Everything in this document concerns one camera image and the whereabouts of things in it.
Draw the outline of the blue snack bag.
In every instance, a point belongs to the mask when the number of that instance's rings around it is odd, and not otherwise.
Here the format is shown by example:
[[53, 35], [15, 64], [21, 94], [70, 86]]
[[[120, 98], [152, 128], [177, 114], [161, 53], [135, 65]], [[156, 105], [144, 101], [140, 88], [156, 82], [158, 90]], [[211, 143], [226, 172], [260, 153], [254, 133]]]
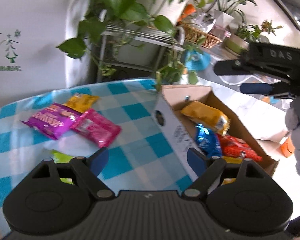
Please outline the blue snack bag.
[[223, 155], [219, 139], [215, 132], [202, 124], [196, 125], [194, 141], [208, 158], [221, 157]]

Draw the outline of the pink snack bag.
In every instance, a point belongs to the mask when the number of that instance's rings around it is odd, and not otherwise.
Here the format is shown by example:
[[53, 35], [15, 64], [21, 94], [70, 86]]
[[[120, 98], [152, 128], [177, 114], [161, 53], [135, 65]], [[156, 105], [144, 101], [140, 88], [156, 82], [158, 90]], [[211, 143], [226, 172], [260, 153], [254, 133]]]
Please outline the pink snack bag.
[[92, 108], [85, 111], [71, 129], [94, 142], [99, 148], [108, 147], [122, 131], [121, 126], [114, 124]]

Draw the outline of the red snack bag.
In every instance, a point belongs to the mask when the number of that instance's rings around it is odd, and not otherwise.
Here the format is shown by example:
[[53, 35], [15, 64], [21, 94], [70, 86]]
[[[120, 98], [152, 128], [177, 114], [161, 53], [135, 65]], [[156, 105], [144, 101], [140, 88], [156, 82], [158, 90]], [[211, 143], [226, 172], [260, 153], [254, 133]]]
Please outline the red snack bag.
[[263, 160], [244, 140], [230, 135], [222, 136], [218, 134], [217, 137], [224, 156], [236, 159], [248, 158], [255, 162]]

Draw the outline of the green cracker bag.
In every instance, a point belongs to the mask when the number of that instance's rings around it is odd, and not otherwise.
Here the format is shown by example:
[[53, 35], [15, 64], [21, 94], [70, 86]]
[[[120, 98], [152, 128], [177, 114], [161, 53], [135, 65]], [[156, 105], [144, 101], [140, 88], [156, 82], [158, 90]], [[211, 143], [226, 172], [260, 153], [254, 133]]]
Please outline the green cracker bag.
[[[56, 164], [58, 164], [58, 163], [69, 163], [70, 160], [72, 158], [74, 158], [71, 155], [64, 154], [64, 153], [59, 152], [57, 150], [51, 150], [50, 157], [54, 160], [54, 162]], [[61, 178], [61, 181], [64, 182], [64, 183], [70, 184], [70, 185], [73, 184], [71, 178]]]

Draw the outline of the golden chip bag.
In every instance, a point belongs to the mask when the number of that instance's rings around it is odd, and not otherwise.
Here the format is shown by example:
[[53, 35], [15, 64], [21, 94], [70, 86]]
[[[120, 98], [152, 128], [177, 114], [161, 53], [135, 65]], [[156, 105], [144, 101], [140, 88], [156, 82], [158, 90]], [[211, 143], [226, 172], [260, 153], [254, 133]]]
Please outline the golden chip bag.
[[222, 136], [226, 135], [230, 128], [230, 119], [222, 111], [199, 101], [192, 101], [180, 112], [192, 122], [201, 124]]

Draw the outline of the purple snack bag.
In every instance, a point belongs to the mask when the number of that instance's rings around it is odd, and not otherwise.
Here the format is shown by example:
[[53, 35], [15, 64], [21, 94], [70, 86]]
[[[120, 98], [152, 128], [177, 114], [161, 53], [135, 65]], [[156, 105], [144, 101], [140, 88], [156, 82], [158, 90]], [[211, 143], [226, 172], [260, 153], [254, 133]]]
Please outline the purple snack bag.
[[53, 103], [31, 115], [23, 124], [34, 128], [52, 140], [58, 140], [79, 119], [81, 113], [59, 103]]

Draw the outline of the small yellow snack packet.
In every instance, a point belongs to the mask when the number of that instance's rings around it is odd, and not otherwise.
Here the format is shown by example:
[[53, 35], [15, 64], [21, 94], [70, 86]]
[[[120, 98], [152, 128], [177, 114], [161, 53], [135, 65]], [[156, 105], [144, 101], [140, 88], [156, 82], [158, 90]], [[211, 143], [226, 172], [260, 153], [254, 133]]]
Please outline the small yellow snack packet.
[[84, 113], [89, 110], [92, 105], [99, 99], [99, 96], [75, 93], [66, 103], [63, 105], [77, 111]]

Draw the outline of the yellow biscuit packet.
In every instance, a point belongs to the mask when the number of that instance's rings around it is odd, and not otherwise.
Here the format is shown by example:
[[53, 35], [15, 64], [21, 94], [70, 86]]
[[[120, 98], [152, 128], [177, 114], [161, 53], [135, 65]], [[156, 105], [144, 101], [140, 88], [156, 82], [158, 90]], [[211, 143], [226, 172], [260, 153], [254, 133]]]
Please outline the yellow biscuit packet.
[[223, 182], [222, 185], [227, 185], [235, 182], [238, 171], [239, 171], [239, 166], [242, 163], [242, 159], [239, 158], [232, 158], [232, 157], [227, 157], [227, 156], [222, 156], [222, 158], [226, 161], [226, 169], [223, 172]]

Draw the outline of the small potted plant green pot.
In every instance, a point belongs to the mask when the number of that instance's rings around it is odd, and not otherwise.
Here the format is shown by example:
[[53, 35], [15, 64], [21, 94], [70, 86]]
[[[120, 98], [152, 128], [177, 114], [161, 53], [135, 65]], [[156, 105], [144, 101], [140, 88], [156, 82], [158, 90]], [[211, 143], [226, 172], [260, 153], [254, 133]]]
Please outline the small potted plant green pot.
[[239, 25], [235, 33], [224, 40], [223, 47], [234, 55], [240, 55], [244, 50], [248, 50], [251, 43], [270, 43], [269, 38], [265, 34], [276, 35], [275, 31], [283, 28], [281, 25], [273, 27], [272, 23], [272, 20], [265, 20], [261, 25]]

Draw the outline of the cardboard box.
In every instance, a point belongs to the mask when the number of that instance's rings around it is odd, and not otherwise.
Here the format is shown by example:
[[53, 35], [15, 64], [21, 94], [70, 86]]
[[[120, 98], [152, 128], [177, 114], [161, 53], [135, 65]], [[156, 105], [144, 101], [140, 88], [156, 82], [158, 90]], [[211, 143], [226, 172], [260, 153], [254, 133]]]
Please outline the cardboard box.
[[194, 142], [195, 124], [180, 112], [192, 101], [200, 101], [226, 114], [230, 118], [230, 135], [247, 142], [263, 158], [260, 166], [271, 177], [274, 175], [279, 162], [267, 155], [261, 145], [253, 138], [250, 131], [241, 122], [241, 119], [215, 96], [211, 87], [164, 85], [158, 94], [152, 116], [172, 148], [173, 153], [177, 156], [189, 176], [187, 182], [180, 187], [180, 192], [183, 192], [198, 178], [187, 163], [188, 149], [191, 147], [198, 149], [198, 146]]

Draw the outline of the blue checkered tablecloth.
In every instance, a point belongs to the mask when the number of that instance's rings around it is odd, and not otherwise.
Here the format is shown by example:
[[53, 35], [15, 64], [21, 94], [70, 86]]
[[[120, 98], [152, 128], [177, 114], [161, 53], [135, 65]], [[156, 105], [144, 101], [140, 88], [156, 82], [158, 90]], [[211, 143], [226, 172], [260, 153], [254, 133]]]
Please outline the blue checkered tablecloth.
[[66, 132], [59, 140], [51, 140], [24, 124], [32, 114], [54, 102], [64, 103], [75, 93], [98, 96], [93, 108], [122, 129], [109, 146], [109, 162], [99, 176], [113, 191], [183, 191], [191, 184], [191, 178], [152, 119], [157, 100], [153, 80], [95, 83], [53, 90], [0, 108], [2, 235], [10, 230], [2, 212], [4, 199], [39, 162], [54, 150], [75, 157], [88, 157], [97, 151], [95, 143], [73, 131]]

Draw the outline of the wicker basket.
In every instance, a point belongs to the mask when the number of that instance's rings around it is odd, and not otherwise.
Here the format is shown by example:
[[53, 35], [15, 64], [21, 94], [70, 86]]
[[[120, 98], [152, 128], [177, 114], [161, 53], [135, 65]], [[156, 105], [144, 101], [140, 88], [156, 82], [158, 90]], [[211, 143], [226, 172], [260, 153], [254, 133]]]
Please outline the wicker basket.
[[185, 40], [203, 48], [211, 49], [222, 42], [220, 38], [210, 33], [205, 33], [193, 23], [182, 22], [181, 26], [185, 33]]

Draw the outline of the white metal plant stand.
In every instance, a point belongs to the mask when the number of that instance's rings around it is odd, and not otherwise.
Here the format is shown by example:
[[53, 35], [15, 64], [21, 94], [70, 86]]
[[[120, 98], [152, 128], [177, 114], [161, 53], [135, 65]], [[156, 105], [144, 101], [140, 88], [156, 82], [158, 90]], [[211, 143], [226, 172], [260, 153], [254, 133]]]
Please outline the white metal plant stand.
[[98, 48], [98, 66], [96, 81], [106, 77], [107, 66], [134, 69], [155, 74], [164, 53], [184, 51], [185, 33], [182, 27], [175, 28], [171, 37], [152, 27], [141, 27], [122, 22], [109, 22], [102, 33]]

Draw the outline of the green pothos plant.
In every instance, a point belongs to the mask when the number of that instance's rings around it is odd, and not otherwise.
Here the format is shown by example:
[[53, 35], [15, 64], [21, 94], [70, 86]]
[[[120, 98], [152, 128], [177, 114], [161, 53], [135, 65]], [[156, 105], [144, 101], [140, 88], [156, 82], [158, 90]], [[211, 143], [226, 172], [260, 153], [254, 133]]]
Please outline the green pothos plant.
[[[97, 50], [100, 48], [102, 33], [109, 22], [152, 27], [173, 37], [175, 28], [182, 27], [182, 22], [193, 23], [199, 28], [200, 24], [194, 20], [195, 17], [208, 12], [214, 6], [223, 13], [232, 14], [238, 12], [239, 5], [246, 3], [253, 3], [253, 0], [189, 0], [178, 23], [173, 25], [165, 16], [151, 16], [136, 0], [89, 0], [84, 18], [78, 23], [77, 35], [63, 41], [58, 48], [72, 59], [80, 60], [84, 56], [89, 56], [98, 67], [100, 63]], [[199, 51], [200, 46], [185, 40], [183, 49]], [[154, 74], [158, 81], [173, 83], [181, 79], [186, 69], [184, 61], [181, 60], [184, 51], [176, 53], [170, 49], [166, 50]], [[106, 77], [112, 76], [117, 68], [107, 66]]]

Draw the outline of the white refrigerator with tree print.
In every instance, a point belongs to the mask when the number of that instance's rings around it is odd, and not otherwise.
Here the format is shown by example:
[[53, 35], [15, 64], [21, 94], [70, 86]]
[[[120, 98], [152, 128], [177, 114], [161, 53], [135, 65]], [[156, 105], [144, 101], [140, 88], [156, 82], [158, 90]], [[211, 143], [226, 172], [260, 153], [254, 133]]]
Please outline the white refrigerator with tree print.
[[87, 57], [58, 49], [77, 35], [89, 0], [0, 0], [0, 107], [54, 89], [87, 84]]

